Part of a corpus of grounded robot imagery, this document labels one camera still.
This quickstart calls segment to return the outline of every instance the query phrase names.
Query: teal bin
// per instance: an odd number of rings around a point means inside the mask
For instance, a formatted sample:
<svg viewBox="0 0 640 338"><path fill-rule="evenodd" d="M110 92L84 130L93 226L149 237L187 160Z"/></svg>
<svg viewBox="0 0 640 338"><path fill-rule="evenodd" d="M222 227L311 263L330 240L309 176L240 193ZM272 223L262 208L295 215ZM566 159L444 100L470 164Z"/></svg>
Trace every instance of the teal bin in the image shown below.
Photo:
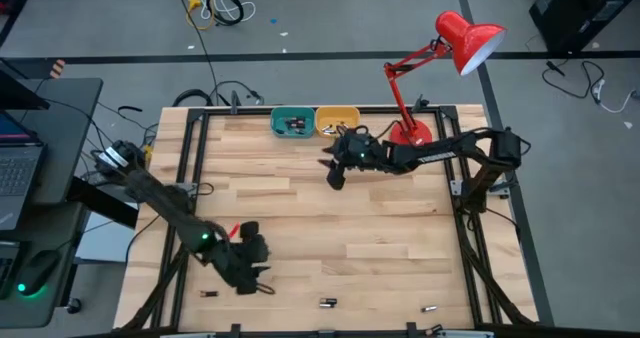
<svg viewBox="0 0 640 338"><path fill-rule="evenodd" d="M294 128L287 122L304 121L304 128ZM276 107L271 110L271 131L278 138L309 138L316 125L316 112L309 107Z"/></svg>

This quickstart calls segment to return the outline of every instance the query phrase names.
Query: lamp arm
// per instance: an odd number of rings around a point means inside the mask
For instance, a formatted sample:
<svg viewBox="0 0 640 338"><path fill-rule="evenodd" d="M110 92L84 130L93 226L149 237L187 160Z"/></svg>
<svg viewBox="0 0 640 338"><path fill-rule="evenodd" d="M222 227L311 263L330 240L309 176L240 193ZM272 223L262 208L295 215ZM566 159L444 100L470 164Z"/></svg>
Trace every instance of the lamp arm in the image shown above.
<svg viewBox="0 0 640 338"><path fill-rule="evenodd" d="M384 65L384 73L387 76L387 80L389 81L389 85L391 86L391 91L393 92L393 96L396 99L396 104L400 109L400 115L402 116L402 127L406 132L413 132L417 129L417 125L413 116L409 113L402 99L402 94L400 94L400 88L398 88L398 84L396 83L396 79L402 77L403 75L411 72L416 68L420 68L421 66L431 62L434 59L440 58L445 54L451 51L451 46L444 43L440 37L431 41L431 43L408 55L406 58L402 59L400 62L391 64L386 63ZM428 57L422 59L421 61L413 64L408 64L410 61L414 59L418 59L428 52L433 52L433 54Z"/></svg>

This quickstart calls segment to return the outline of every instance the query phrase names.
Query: computer mouse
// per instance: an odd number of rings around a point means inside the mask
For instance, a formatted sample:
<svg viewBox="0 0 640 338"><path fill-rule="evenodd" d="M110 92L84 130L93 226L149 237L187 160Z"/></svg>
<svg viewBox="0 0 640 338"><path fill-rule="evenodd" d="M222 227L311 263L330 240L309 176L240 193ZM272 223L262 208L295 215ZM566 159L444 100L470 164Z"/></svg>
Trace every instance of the computer mouse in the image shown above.
<svg viewBox="0 0 640 338"><path fill-rule="evenodd" d="M40 290L60 260L57 250L42 250L27 260L18 276L18 291L29 296Z"/></svg>

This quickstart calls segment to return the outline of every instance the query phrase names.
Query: wooden table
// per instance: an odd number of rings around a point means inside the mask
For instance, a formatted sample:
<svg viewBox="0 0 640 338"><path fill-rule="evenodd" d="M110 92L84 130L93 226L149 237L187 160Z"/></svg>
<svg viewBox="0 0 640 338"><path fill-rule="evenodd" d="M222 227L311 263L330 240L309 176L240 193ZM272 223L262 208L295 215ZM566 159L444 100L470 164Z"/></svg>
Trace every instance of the wooden table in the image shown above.
<svg viewBox="0 0 640 338"><path fill-rule="evenodd" d="M486 126L482 106L457 109L463 131ZM186 114L186 108L165 108L162 113L150 171L166 183L175 181ZM362 124L375 135L392 118L363 115ZM435 135L432 115L416 118ZM316 162L325 156L320 148L331 143L327 138L275 138L268 116L216 116L207 135L201 182L213 184L215 192L198 199L197 215L228 230L236 223L259 221L272 267L260 281L277 294L238 296L211 266L192 259L180 331L229 331L232 323L241 323L243 331L401 330L406 322L417 322L419 329L435 324L472 327L442 163L423 165L404 176L348 172L345 188L334 191L325 182L326 169ZM458 164L454 166L459 175ZM475 174L478 165L470 161L470 166ZM490 197L488 206L511 215L507 200ZM153 217L155 213L143 207L136 230ZM535 320L513 225L492 213L481 217L497 282ZM114 326L126 323L155 285L166 230L159 219L132 247ZM477 275L476 282L488 321L486 294ZM220 296L200 298L200 290L217 290ZM320 298L337 298L338 305L320 309ZM171 301L168 293L164 323ZM433 305L436 311L420 312Z"/></svg>

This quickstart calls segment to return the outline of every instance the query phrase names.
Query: lamp shade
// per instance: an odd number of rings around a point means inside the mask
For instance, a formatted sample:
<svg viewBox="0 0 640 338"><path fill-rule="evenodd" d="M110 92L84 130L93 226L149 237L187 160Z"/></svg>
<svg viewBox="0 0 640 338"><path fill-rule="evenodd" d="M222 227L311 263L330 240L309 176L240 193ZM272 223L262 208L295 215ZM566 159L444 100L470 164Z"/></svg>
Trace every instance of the lamp shade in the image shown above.
<svg viewBox="0 0 640 338"><path fill-rule="evenodd" d="M469 24L454 11L438 16L436 30L453 48L453 62L463 76L489 58L507 33L497 24Z"/></svg>

